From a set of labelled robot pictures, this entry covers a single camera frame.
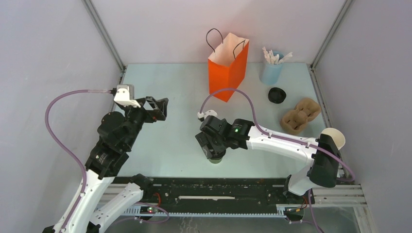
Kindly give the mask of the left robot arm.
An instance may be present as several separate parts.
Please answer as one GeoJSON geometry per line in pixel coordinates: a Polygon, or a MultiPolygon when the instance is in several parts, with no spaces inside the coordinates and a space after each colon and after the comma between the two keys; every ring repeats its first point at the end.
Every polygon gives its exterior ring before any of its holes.
{"type": "Polygon", "coordinates": [[[68,209],[58,223],[43,230],[45,233],[104,233],[132,204],[153,198],[153,182],[137,174],[112,200],[97,208],[129,158],[143,124],[166,120],[168,102],[168,98],[145,97],[137,100],[137,107],[121,107],[123,114],[110,112],[102,118],[97,129],[99,140],[85,164],[86,181],[80,185],[85,190],[79,189],[80,197],[70,203],[70,207],[77,204],[75,209],[68,209]]]}

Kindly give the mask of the green paper coffee cup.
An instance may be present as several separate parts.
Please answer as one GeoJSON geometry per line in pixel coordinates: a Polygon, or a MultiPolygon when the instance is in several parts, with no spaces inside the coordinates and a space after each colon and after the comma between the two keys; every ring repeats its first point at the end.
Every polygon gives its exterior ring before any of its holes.
{"type": "Polygon", "coordinates": [[[222,161],[223,157],[212,157],[209,159],[209,162],[212,164],[218,164],[222,161]]]}

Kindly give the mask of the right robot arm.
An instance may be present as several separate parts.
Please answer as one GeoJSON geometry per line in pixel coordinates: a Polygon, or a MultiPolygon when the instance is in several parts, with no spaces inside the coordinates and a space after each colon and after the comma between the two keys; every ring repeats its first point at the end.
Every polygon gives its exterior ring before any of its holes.
{"type": "Polygon", "coordinates": [[[337,184],[340,151],[332,136],[300,138],[262,128],[252,121],[207,116],[195,136],[209,160],[219,161],[226,150],[262,150],[303,162],[304,167],[288,177],[282,195],[289,203],[297,202],[314,187],[333,188],[337,184]]]}

